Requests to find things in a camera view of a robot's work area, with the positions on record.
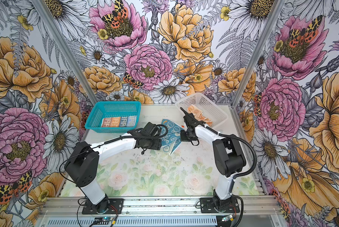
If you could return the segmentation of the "blue patterned towel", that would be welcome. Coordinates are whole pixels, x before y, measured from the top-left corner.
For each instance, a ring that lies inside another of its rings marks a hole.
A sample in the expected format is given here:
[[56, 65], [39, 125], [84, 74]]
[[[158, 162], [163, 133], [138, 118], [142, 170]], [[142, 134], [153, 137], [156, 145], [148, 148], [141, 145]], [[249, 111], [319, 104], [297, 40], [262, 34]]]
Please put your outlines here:
[[180, 131], [182, 127], [169, 119], [163, 119], [161, 123], [168, 130], [166, 136], [161, 138], [161, 151], [172, 155], [181, 144]]

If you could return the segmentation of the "orange patterned towel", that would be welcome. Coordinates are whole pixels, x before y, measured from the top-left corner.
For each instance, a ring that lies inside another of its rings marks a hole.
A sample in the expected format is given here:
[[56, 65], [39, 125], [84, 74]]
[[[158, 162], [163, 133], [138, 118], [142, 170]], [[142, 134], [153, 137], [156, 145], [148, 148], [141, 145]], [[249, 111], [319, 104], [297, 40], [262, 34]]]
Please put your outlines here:
[[188, 108], [187, 108], [188, 112], [193, 114], [195, 119], [198, 120], [198, 121], [204, 121], [206, 124], [208, 124], [209, 126], [212, 126], [213, 124], [213, 121], [208, 118], [208, 117], [205, 117], [203, 115], [203, 111], [201, 109], [199, 109], [198, 107], [196, 107], [195, 105], [190, 105]]

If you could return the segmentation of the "striped lettered towel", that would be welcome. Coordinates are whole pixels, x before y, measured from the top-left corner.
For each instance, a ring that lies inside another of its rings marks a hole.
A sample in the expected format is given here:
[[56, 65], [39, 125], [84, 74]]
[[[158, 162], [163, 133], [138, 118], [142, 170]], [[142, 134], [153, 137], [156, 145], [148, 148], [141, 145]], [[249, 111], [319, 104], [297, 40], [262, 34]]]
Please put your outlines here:
[[106, 117], [102, 120], [102, 128], [129, 128], [136, 124], [137, 116]]

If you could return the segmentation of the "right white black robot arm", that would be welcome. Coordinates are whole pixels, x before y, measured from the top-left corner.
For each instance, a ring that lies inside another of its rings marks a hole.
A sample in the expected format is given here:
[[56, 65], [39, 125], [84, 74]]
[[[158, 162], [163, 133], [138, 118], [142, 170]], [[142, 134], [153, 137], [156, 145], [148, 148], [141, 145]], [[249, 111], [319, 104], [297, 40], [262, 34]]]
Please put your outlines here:
[[235, 201], [232, 190], [235, 176], [247, 165], [246, 157], [235, 135], [225, 135], [199, 121], [192, 113], [184, 111], [185, 130], [180, 131], [182, 142], [194, 143], [200, 139], [212, 146], [215, 165], [223, 178], [219, 178], [213, 193], [212, 204], [218, 211], [227, 209]]

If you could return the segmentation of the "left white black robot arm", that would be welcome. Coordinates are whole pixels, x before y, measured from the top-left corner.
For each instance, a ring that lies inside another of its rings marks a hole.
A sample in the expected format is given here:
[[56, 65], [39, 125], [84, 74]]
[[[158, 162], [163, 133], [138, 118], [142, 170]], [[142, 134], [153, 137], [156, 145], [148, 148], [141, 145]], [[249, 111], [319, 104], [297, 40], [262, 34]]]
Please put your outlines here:
[[78, 143], [72, 155], [64, 163], [64, 170], [84, 193], [91, 209], [98, 214], [103, 214], [109, 209], [110, 202], [97, 181], [98, 166], [109, 157], [126, 150], [140, 148], [142, 154], [147, 150], [160, 150], [161, 139], [167, 133], [166, 126], [147, 123], [144, 128], [130, 130], [105, 142]]

